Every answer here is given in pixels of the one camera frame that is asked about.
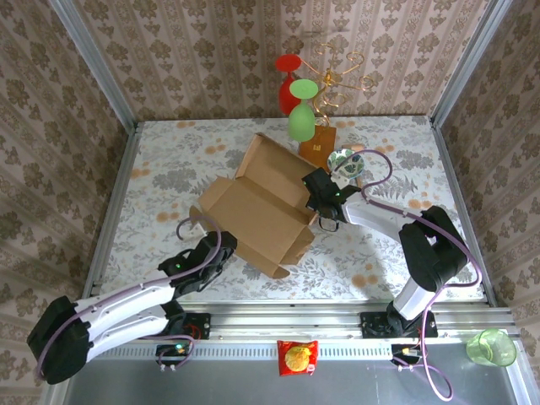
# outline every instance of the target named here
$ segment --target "floral tablecloth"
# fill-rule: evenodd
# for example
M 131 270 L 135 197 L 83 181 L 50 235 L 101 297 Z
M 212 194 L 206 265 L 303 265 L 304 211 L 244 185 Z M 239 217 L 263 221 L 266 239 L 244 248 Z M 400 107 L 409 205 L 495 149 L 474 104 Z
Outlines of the floral tablecloth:
M 428 120 L 424 116 L 334 118 L 336 146 L 362 143 L 384 151 L 393 177 L 371 189 L 377 197 L 411 208 L 443 207 L 461 225 Z M 146 122 L 121 211 L 102 292 L 142 278 L 165 258 L 193 247 L 175 229 L 216 176 L 232 177 L 253 134 L 263 132 L 292 150 L 287 119 Z M 361 180 L 386 175 L 384 161 L 367 157 Z M 312 226 L 316 238 L 290 275 L 273 280 L 234 256 L 224 273 L 190 301 L 389 300 L 408 280 L 401 246 L 349 224 L 337 233 Z M 466 268 L 456 277 L 473 279 Z M 442 300 L 482 300 L 478 289 L 453 289 Z

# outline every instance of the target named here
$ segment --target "red snack packet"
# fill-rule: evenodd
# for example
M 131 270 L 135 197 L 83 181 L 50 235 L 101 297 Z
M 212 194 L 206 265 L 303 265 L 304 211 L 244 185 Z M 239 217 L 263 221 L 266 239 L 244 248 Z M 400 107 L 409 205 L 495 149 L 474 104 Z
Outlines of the red snack packet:
M 312 375 L 317 366 L 318 354 L 317 341 L 298 343 L 278 340 L 279 375 Z

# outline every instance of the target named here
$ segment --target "green wine glass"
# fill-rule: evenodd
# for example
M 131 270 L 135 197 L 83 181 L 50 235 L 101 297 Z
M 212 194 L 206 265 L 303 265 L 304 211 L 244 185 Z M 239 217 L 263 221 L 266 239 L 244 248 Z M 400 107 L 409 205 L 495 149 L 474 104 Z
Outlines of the green wine glass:
M 298 142 L 309 141 L 315 135 L 315 114 L 307 105 L 307 100 L 318 93 L 317 84 L 307 78 L 295 80 L 290 85 L 291 94 L 302 101 L 289 115 L 289 136 Z

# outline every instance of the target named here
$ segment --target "floral wallpaper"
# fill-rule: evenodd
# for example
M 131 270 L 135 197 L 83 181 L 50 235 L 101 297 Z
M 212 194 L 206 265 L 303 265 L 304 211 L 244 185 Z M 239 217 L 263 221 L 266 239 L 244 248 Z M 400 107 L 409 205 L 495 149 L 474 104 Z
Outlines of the floral wallpaper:
M 540 2 L 515 0 L 442 128 L 484 260 L 540 381 Z
M 95 42 L 139 121 L 281 116 L 284 74 L 275 60 L 300 54 L 343 76 L 340 116 L 430 113 L 488 0 L 76 0 Z M 297 73 L 312 77 L 307 67 Z
M 34 404 L 26 337 L 82 291 L 127 135 L 47 1 L 0 1 L 0 404 Z

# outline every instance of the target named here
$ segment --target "clear green cup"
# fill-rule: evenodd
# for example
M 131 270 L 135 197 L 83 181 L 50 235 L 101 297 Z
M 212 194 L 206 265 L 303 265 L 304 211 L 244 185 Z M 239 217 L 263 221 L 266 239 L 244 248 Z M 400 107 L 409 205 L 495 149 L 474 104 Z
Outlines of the clear green cup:
M 467 355 L 479 365 L 508 367 L 517 351 L 510 337 L 499 329 L 486 329 L 467 343 Z

